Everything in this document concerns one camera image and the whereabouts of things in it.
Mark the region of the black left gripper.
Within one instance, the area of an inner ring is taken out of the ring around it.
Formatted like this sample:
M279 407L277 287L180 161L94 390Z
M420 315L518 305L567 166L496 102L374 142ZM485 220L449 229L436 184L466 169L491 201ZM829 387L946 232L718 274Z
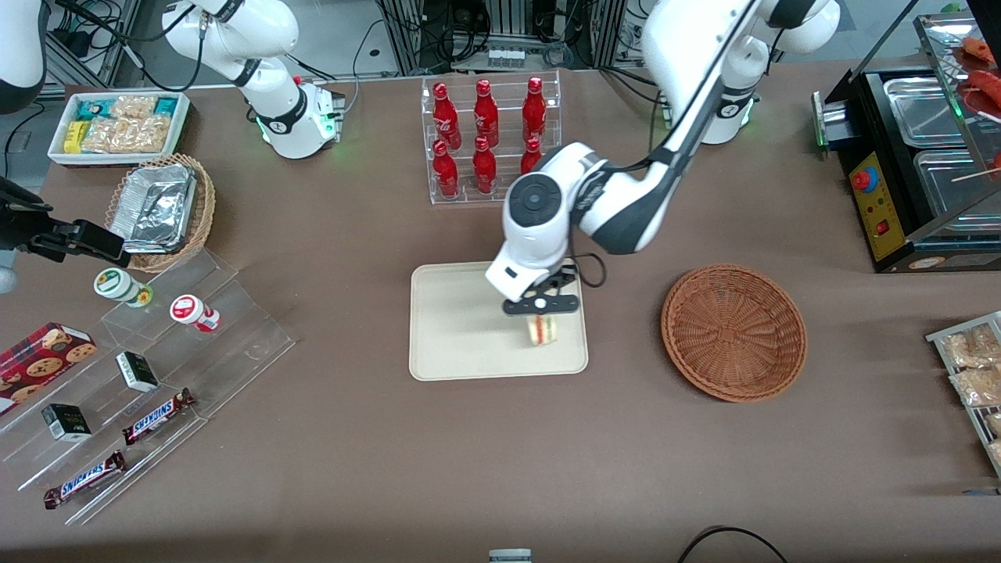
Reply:
M560 314L575 313L580 299L575 293L564 293L564 287L578 282L577 266L561 266L550 277L530 286L518 302L506 299L503 311L508 316L526 316L526 324L536 323L537 316L548 316L555 321Z

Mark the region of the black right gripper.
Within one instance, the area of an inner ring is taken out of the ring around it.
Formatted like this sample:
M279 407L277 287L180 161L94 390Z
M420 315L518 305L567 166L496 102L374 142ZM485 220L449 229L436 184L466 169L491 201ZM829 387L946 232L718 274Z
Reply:
M1 247L35 253L48 260L65 260L78 251L68 246L65 236L57 234L64 222L49 215L52 206L40 196L8 179L1 179ZM123 249L124 239L93 222L78 222L78 249L89 256L126 268L131 256Z

